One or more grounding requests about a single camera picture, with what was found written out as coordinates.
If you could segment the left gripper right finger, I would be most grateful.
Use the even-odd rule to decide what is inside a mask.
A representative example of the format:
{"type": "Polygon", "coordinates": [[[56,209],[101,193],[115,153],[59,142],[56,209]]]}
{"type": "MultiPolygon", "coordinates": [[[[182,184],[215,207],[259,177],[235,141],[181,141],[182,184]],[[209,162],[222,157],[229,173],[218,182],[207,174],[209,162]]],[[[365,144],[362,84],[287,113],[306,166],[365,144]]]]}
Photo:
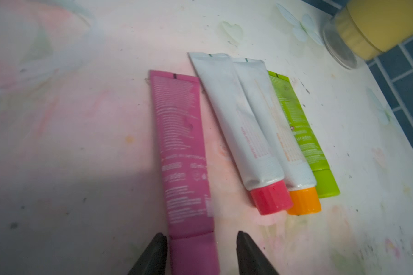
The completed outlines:
{"type": "Polygon", "coordinates": [[[236,253],[240,275],[279,275],[248,233],[238,232],[236,253]]]}

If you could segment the magenta toothpaste tube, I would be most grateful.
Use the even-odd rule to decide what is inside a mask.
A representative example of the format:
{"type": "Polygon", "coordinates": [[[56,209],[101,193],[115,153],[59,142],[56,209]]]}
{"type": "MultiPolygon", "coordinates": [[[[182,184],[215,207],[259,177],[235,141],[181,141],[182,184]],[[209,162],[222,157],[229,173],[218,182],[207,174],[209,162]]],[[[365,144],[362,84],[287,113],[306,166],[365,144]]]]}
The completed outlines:
{"type": "Polygon", "coordinates": [[[200,80],[150,71],[174,275],[218,275],[220,265],[208,180],[200,80]]]}

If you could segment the white pink-cap toothpaste tube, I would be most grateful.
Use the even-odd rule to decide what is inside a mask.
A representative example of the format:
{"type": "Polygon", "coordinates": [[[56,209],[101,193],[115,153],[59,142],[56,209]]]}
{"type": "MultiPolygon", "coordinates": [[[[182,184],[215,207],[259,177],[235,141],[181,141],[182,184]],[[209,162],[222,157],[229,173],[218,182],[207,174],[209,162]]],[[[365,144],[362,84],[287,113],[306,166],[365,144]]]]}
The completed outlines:
{"type": "Polygon", "coordinates": [[[269,215],[289,210],[293,202],[285,173],[256,120],[231,58],[197,52],[190,52],[189,58],[258,212],[269,215]]]}

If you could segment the green toothpaste tube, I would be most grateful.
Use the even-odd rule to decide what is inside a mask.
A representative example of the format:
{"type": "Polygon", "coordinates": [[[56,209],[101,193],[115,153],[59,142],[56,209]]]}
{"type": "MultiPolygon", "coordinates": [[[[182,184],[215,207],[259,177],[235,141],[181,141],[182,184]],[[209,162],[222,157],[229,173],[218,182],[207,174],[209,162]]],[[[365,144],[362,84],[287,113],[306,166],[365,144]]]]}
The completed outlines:
{"type": "Polygon", "coordinates": [[[340,195],[340,189],[330,165],[311,129],[290,79],[271,71],[268,75],[294,137],[316,178],[318,196],[328,198],[340,195]]]}

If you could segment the white orange-cap toothpaste tube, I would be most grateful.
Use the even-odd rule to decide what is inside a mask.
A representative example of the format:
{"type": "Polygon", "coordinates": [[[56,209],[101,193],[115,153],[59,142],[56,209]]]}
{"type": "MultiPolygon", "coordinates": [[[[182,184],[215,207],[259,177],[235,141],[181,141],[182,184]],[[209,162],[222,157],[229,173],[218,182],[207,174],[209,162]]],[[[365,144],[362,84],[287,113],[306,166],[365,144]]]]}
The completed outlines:
{"type": "Polygon", "coordinates": [[[293,203],[287,213],[319,213],[317,181],[277,99],[265,63],[248,58],[233,58],[232,62],[260,128],[285,173],[285,184],[293,203]]]}

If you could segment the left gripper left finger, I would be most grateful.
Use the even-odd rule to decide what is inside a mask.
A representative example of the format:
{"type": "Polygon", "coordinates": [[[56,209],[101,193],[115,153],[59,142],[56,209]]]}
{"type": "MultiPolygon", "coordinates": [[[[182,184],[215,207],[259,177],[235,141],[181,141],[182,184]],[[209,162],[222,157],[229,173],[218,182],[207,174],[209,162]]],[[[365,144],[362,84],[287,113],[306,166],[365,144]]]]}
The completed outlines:
{"type": "Polygon", "coordinates": [[[162,233],[157,233],[130,269],[128,275],[164,275],[167,252],[167,237],[162,233]]]}

